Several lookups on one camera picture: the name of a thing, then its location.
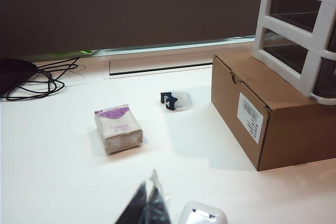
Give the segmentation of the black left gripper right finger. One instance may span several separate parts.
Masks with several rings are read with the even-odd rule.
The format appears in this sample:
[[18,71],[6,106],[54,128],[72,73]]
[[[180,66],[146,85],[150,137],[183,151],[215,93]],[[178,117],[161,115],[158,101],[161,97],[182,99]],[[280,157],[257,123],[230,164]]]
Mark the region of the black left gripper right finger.
[[150,177],[152,189],[144,207],[144,223],[171,223],[169,211],[163,197],[163,187],[157,171],[154,169]]

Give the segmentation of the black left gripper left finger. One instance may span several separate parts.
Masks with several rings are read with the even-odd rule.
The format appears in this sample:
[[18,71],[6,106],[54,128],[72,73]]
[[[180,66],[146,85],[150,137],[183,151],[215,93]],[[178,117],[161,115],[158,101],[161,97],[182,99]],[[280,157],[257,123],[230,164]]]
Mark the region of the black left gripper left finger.
[[137,188],[132,199],[125,207],[120,217],[117,219],[116,224],[144,223],[144,211],[146,204],[147,204],[146,182],[143,181]]

